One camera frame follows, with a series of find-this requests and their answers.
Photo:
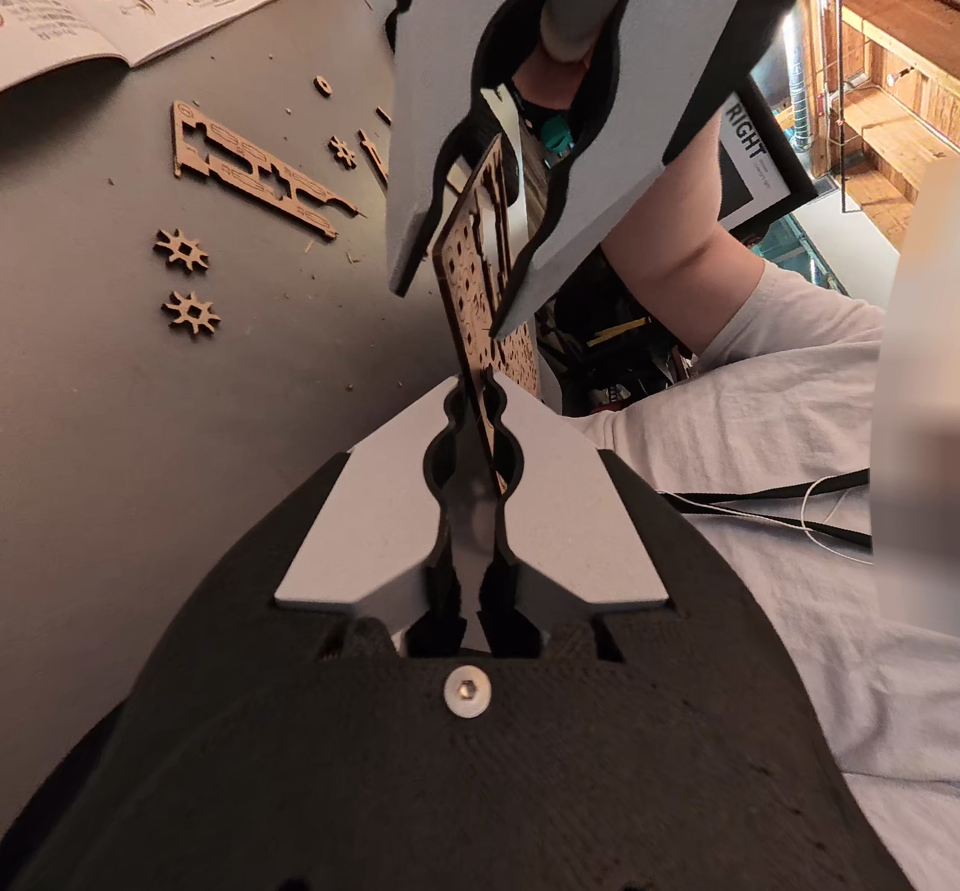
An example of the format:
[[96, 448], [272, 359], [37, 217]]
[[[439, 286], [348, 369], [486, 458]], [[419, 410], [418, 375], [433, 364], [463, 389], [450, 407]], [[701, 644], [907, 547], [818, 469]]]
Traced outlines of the wooden parts sheet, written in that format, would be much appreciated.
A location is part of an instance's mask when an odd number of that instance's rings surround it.
[[493, 369], [536, 398], [542, 395], [536, 335], [523, 324], [502, 340], [491, 333], [514, 256], [503, 162], [503, 134], [489, 144], [443, 223], [431, 260], [486, 459], [498, 492], [507, 484], [494, 462], [496, 433], [484, 402]]

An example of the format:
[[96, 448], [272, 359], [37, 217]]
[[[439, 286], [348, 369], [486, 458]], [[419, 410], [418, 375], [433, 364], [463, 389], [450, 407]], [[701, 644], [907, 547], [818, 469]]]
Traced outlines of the metal ventilation duct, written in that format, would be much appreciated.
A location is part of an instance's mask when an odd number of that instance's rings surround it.
[[812, 124], [809, 102], [809, 81], [801, 35], [802, 15], [794, 8], [781, 25], [781, 34], [787, 66], [788, 92], [793, 109], [794, 124], [791, 139], [798, 154], [810, 153]]

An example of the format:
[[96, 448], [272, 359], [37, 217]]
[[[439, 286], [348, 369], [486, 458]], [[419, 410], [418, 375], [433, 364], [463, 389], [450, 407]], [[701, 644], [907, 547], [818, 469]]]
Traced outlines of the person's right hand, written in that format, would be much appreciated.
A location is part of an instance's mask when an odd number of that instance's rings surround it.
[[561, 61], [552, 57], [541, 43], [512, 76], [512, 83], [524, 101], [547, 110], [567, 111], [584, 80], [592, 54]]

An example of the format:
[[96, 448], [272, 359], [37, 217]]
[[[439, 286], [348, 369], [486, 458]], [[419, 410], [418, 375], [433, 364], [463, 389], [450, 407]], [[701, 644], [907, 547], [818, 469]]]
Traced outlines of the thin wooden stick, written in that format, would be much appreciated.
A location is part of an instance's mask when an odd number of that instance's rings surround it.
[[375, 175], [378, 177], [383, 188], [387, 189], [389, 186], [389, 169], [386, 161], [379, 153], [376, 143], [366, 133], [365, 129], [358, 129], [356, 134], [358, 142], [362, 150], [366, 153], [366, 157]]

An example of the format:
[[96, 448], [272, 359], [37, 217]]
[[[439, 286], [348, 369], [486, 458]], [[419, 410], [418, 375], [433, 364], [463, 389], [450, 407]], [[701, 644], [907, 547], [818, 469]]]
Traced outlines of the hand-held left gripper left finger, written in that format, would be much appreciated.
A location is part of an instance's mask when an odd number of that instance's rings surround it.
[[467, 628], [444, 490], [463, 381], [441, 381], [347, 454], [274, 593], [285, 609], [380, 621], [414, 657], [453, 657]]

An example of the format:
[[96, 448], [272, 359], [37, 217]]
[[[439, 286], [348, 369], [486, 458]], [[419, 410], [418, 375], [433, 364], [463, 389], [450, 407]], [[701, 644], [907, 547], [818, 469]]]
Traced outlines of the wooden strip frame part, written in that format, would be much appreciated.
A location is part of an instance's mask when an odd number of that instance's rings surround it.
[[328, 241], [339, 230], [330, 221], [332, 207], [350, 218], [359, 207], [282, 158], [201, 112], [196, 105], [171, 105], [174, 176], [186, 171], [214, 179], [272, 211], [306, 225]]

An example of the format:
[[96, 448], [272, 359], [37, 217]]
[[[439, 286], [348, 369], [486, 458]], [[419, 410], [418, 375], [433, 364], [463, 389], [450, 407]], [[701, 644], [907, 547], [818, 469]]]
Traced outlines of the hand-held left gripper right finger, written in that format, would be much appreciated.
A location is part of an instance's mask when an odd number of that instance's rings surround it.
[[499, 496], [478, 619], [495, 657], [559, 628], [666, 606], [668, 592], [598, 448], [501, 371], [482, 376]]

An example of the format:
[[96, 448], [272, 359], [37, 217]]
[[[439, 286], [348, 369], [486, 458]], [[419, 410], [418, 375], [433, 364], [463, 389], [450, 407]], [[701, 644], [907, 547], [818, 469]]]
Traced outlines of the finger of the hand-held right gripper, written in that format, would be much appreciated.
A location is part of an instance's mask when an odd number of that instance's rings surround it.
[[396, 0], [386, 251], [404, 297], [440, 224], [450, 167], [485, 82], [513, 73], [544, 0]]
[[666, 149], [738, 0], [620, 0], [568, 112], [573, 146], [550, 170], [540, 228], [492, 320], [530, 319], [665, 168]]

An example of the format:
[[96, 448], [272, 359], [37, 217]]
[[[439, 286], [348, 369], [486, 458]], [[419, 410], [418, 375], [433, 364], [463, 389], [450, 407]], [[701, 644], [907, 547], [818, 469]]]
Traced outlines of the black framed tag sign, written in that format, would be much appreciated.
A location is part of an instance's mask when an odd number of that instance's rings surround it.
[[812, 201], [816, 188], [753, 78], [721, 111], [719, 166], [722, 228], [745, 246]]

